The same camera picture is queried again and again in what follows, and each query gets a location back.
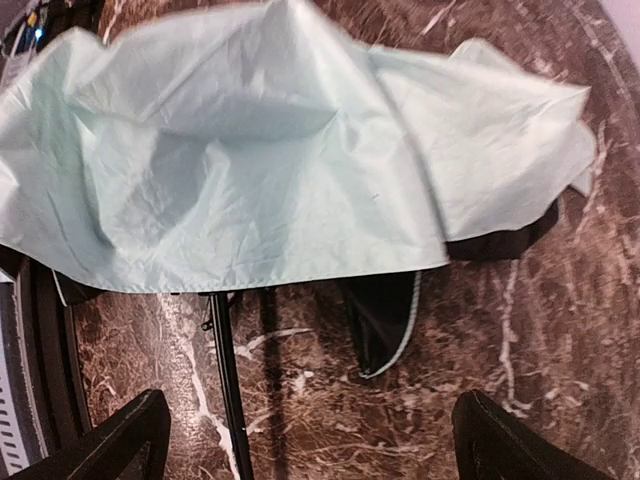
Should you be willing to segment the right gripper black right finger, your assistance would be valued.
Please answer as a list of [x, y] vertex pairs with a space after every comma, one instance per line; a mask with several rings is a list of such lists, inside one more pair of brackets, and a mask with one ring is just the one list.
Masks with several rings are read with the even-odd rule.
[[452, 426], [461, 479], [608, 477], [546, 441], [478, 390], [465, 392], [457, 399]]

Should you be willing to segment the mint green folding umbrella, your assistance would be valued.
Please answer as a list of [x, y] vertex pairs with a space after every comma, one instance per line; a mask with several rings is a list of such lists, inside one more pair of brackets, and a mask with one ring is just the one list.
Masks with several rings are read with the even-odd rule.
[[423, 272], [515, 259], [591, 189], [590, 90], [471, 38], [369, 45], [309, 1], [59, 36], [1, 94], [1, 243], [83, 286], [209, 300], [252, 477], [232, 293], [337, 280], [361, 372], [413, 333]]

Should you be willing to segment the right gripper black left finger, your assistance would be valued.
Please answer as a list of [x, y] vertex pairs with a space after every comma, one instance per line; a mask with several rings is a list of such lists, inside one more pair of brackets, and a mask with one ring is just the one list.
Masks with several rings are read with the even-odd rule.
[[13, 479], [116, 479], [141, 452], [143, 479], [162, 479], [171, 415], [160, 390], [145, 390], [73, 444], [21, 470]]

